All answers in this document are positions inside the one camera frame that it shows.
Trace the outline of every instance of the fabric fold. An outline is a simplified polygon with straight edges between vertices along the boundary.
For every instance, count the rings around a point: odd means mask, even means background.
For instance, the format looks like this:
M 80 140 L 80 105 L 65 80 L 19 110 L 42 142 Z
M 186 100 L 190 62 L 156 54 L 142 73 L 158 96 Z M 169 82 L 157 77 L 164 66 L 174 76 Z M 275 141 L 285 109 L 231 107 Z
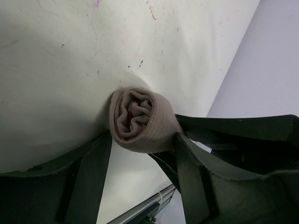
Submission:
M 139 153 L 173 151 L 174 134 L 182 132 L 170 102 L 144 88 L 114 92 L 109 119 L 114 140 Z

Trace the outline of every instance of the stained surface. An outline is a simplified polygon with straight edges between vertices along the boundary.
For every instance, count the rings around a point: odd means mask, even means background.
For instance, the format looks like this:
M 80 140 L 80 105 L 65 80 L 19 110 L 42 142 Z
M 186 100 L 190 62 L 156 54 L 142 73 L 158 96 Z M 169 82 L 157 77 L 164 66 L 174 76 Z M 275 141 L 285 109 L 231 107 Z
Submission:
M 175 113 L 206 116 L 258 3 L 0 0 L 0 172 L 28 169 L 100 133 L 121 87 L 148 87 Z M 115 161 L 121 150 L 113 149 Z M 122 161 L 130 164 L 109 165 L 107 177 L 120 192 L 126 181 L 136 199 L 101 212 L 118 196 L 106 188 L 98 223 L 169 182 L 146 155 L 125 151 Z

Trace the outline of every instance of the purple mark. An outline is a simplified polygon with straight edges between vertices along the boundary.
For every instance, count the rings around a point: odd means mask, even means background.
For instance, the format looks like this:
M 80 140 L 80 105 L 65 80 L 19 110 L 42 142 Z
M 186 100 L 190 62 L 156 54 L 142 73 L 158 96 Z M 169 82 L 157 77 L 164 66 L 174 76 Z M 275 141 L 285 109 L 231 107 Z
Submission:
M 94 2 L 93 6 L 95 8 L 99 7 L 100 2 L 101 2 L 101 0 L 96 0 L 96 2 Z

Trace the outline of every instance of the white table surface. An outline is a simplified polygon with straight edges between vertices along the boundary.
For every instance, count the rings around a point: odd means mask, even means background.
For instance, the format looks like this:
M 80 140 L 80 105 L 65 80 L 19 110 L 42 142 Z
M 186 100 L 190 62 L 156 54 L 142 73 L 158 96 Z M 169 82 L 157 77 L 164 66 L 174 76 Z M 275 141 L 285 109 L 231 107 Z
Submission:
M 121 87 L 205 117 L 259 0 L 0 0 L 0 172 L 26 170 L 107 128 Z M 169 180 L 113 144 L 98 224 Z

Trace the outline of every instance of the beige fabric roll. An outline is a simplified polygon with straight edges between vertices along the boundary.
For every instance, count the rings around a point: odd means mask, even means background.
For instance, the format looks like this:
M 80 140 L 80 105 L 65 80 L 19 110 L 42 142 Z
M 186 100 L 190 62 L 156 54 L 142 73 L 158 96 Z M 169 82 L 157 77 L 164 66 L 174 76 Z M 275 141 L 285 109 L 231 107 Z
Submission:
M 114 140 L 134 152 L 172 151 L 175 132 L 182 132 L 170 102 L 143 88 L 117 90 L 109 116 Z

